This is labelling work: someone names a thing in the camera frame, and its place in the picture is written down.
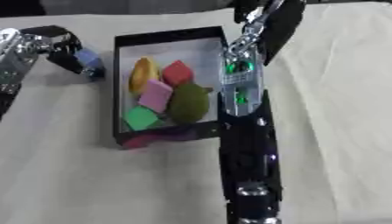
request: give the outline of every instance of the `toy fruit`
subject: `toy fruit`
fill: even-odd
[[[165,83],[175,88],[182,83],[191,81],[193,71],[181,60],[176,60],[162,71],[162,77]]]
[[[185,124],[197,122],[208,109],[207,91],[192,82],[187,82],[174,89],[167,113],[175,123]]]
[[[129,77],[129,91],[133,94],[140,95],[144,91],[147,80],[150,79],[159,79],[158,66],[152,58],[142,57],[136,62]]]

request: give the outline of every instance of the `black box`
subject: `black box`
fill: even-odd
[[[222,69],[221,53],[227,46],[219,26],[161,31],[115,37],[113,135],[124,148],[147,146],[157,140],[189,141],[218,136],[217,93]],[[161,67],[175,60],[184,61],[194,71],[195,83],[213,88],[209,111],[196,123],[170,125],[134,131],[123,120],[123,113],[135,106],[128,90],[128,78],[135,62],[151,56]]]

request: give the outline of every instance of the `white tablecloth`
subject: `white tablecloth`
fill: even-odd
[[[61,25],[102,54],[88,83],[41,60],[0,123],[0,223],[225,223],[218,141],[118,150],[111,140],[116,35],[222,25],[231,10],[160,16],[2,18],[0,27]],[[267,67],[287,224],[392,223],[392,8],[308,6]]]

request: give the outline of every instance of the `pink cube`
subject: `pink cube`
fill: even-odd
[[[157,113],[166,110],[167,102],[172,96],[173,89],[158,80],[148,80],[139,104]]]
[[[176,60],[162,71],[162,76],[164,77],[164,82],[175,88],[180,84],[191,81],[193,79],[193,71],[181,60]]]

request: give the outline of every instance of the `blue object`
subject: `blue object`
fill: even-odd
[[[82,74],[90,78],[102,78],[105,76],[105,67],[97,53],[88,48],[83,48],[76,52],[74,56],[84,67]]]

